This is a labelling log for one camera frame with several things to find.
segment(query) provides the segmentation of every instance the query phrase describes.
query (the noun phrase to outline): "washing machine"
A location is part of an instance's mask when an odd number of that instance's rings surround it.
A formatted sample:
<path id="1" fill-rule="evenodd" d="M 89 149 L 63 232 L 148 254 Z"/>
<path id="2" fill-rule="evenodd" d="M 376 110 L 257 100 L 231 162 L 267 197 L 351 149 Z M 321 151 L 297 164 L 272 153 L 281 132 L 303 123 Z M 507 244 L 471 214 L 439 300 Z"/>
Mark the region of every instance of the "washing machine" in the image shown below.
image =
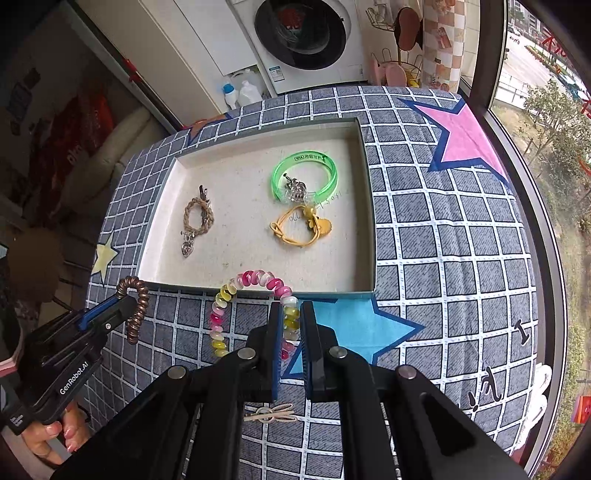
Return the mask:
<path id="1" fill-rule="evenodd" d="M 363 80 L 355 0 L 231 0 L 277 93 Z"/>

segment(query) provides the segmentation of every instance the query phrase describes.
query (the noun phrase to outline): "pink star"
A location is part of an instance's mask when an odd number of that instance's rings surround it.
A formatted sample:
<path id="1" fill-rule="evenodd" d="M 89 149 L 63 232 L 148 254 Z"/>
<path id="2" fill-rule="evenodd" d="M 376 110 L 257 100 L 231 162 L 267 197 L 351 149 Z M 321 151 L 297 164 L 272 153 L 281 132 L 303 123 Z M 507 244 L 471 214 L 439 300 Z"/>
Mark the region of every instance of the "pink star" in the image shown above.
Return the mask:
<path id="1" fill-rule="evenodd" d="M 492 148 L 478 121 L 474 117 L 468 106 L 460 100 L 463 105 L 457 113 L 451 110 L 430 108 L 423 105 L 415 105 L 425 116 L 437 122 L 441 127 L 449 132 L 447 143 L 444 146 L 441 159 L 436 163 L 445 164 L 447 162 L 466 162 L 466 166 L 475 163 L 484 162 L 498 176 L 505 179 L 505 184 L 509 185 L 503 165 Z"/>

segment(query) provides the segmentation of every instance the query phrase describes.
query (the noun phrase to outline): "heart charm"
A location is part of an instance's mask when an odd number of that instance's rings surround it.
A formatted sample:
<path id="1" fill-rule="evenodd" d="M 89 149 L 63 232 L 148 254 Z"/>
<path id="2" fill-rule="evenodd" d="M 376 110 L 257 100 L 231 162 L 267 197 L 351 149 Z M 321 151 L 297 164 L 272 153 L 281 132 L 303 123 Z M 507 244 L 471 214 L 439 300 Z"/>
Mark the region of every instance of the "heart charm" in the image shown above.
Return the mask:
<path id="1" fill-rule="evenodd" d="M 325 236 L 330 233 L 332 230 L 332 223 L 327 218 L 316 218 L 316 225 L 318 225 L 318 231 L 320 236 Z M 314 224 L 314 220 L 308 220 L 308 228 L 310 230 L 316 231 L 316 225 Z"/>
<path id="2" fill-rule="evenodd" d="M 193 242 L 183 242 L 183 246 L 181 247 L 181 252 L 183 252 L 183 256 L 188 257 L 192 251 Z"/>

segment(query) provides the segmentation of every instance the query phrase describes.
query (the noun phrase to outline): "checkered tablecloth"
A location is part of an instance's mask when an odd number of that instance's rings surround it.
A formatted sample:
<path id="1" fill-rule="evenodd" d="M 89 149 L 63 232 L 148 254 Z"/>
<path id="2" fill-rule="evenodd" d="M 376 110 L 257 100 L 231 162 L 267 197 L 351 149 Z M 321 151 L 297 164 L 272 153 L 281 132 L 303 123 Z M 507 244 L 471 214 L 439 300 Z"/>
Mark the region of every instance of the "checkered tablecloth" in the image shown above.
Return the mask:
<path id="1" fill-rule="evenodd" d="M 427 171 L 440 131 L 400 99 L 452 108 L 458 97 L 369 86 L 293 93 L 230 112 L 228 120 L 203 128 L 196 138 L 180 132 L 140 152 L 127 166 L 99 238 L 105 243 L 111 237 L 119 255 L 105 285 L 100 274 L 91 278 L 87 306 L 134 274 L 158 192 L 176 157 L 257 129 L 357 117 L 375 206 L 378 305 L 425 326 L 378 364 L 416 366 L 511 453 L 531 394 L 537 343 L 524 226 L 513 194 L 490 171 Z M 104 364 L 84 388 L 82 402 L 95 430 L 170 365 L 193 369 L 215 360 L 205 321 L 212 301 L 206 293 L 160 287 L 151 291 L 137 346 L 124 341 L 121 327 L 111 334 Z M 266 322 L 269 305 L 268 299 L 240 297 L 230 304 L 223 325 L 230 350 Z M 483 388 L 491 376 L 497 399 L 493 389 Z M 295 404 L 298 422 L 245 423 L 240 479 L 343 478 L 337 405 L 306 401 L 300 380 L 281 380 L 279 400 Z"/>

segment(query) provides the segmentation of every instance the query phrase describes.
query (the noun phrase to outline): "human hand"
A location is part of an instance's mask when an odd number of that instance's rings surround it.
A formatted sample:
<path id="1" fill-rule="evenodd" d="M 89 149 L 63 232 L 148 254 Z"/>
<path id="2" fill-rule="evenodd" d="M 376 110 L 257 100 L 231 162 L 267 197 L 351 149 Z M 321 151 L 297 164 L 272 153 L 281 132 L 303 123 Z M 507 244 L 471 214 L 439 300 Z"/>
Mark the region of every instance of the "human hand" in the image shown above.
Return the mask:
<path id="1" fill-rule="evenodd" d="M 66 439 L 66 448 L 70 453 L 78 450 L 90 438 L 90 432 L 84 421 L 84 414 L 75 401 L 72 401 L 66 407 L 61 423 L 55 421 L 51 425 L 42 425 L 35 421 L 21 435 L 29 450 L 35 455 L 54 465 L 61 465 L 63 460 L 49 446 L 47 441 L 56 438 L 62 430 Z"/>

